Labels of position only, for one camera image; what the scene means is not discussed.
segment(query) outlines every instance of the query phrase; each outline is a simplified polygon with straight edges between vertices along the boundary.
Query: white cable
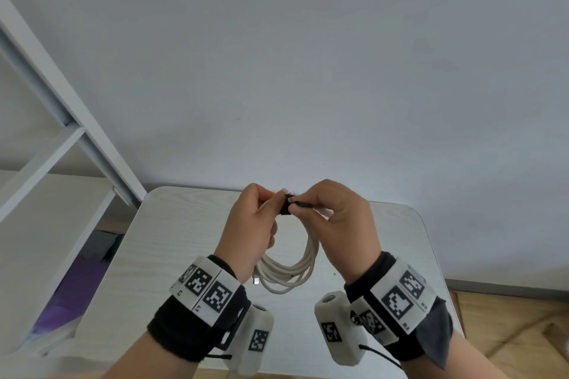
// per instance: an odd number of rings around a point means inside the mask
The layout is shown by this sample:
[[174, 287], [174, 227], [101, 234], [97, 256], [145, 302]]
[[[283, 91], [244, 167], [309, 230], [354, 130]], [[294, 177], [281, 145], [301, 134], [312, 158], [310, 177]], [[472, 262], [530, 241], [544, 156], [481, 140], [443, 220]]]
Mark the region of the white cable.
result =
[[[328, 210], [318, 211], [324, 217], [330, 217], [331, 215]], [[308, 234], [308, 240], [306, 241], [306, 248], [304, 249], [304, 255], [302, 256], [302, 259], [295, 265], [282, 265], [269, 257], [267, 254], [264, 254], [259, 262], [257, 262], [253, 276], [259, 277], [261, 284], [265, 287], [265, 289], [267, 289], [267, 291], [272, 292], [273, 294], [286, 294], [287, 292], [293, 290], [295, 287], [302, 285], [311, 276], [312, 271], [314, 270], [314, 262], [317, 258], [320, 243], [306, 226], [304, 226], [304, 229], [306, 229], [306, 233]], [[268, 283], [281, 285], [285, 288], [274, 289], [271, 288]]]

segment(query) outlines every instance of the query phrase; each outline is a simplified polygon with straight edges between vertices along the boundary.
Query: left hand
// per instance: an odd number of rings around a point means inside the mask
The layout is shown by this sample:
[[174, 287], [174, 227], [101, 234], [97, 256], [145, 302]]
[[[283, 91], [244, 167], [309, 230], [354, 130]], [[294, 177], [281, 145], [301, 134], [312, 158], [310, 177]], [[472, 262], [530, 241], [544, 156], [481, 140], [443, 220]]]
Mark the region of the left hand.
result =
[[[273, 193], [258, 184], [248, 185], [233, 204], [219, 244], [213, 253], [227, 262], [245, 283], [265, 251], [275, 244], [275, 218], [286, 200], [285, 189]], [[259, 211], [259, 207], [268, 201]]]

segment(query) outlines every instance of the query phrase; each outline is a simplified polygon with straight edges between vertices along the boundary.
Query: purple object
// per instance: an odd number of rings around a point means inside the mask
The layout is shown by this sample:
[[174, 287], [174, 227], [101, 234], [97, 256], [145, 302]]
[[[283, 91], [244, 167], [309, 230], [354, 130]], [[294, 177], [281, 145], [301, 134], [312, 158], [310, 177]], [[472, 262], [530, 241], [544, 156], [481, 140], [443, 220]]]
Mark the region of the purple object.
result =
[[109, 265], [95, 256], [77, 256], [41, 312], [32, 333], [49, 333], [85, 313]]

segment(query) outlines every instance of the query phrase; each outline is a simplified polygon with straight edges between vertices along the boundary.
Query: black cord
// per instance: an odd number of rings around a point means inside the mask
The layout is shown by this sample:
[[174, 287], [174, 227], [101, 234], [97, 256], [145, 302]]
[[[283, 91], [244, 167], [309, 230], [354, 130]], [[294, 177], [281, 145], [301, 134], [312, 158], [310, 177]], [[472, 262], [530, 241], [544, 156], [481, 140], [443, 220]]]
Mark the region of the black cord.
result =
[[230, 360], [233, 355], [231, 354], [207, 354], [206, 358], [221, 358], [222, 360]]
[[388, 356], [385, 356], [384, 354], [382, 354], [380, 351], [376, 351], [374, 348], [371, 348], [369, 346], [366, 346], [365, 344], [361, 344], [358, 346], [360, 349], [363, 349], [365, 351], [372, 351], [374, 354], [378, 354], [379, 356], [382, 356], [383, 358], [385, 358], [387, 361], [391, 362], [393, 365], [396, 365], [397, 367], [399, 367], [401, 370], [403, 370], [401, 368], [401, 366], [399, 364], [397, 364], [395, 361], [393, 361], [391, 358], [389, 358]]

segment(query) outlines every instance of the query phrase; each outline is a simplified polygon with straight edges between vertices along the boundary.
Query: wrist strap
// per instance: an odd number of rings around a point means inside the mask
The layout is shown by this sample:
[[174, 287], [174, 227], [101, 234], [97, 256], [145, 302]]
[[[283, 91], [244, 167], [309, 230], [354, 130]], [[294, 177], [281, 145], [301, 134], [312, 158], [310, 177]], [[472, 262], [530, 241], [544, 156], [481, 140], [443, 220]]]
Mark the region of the wrist strap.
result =
[[232, 269], [214, 255], [196, 258], [170, 292], [148, 331], [168, 352], [192, 362], [221, 343], [248, 303]]
[[409, 361], [425, 354], [445, 368], [452, 319], [445, 301], [409, 264], [382, 252], [345, 290], [361, 324], [397, 360]]

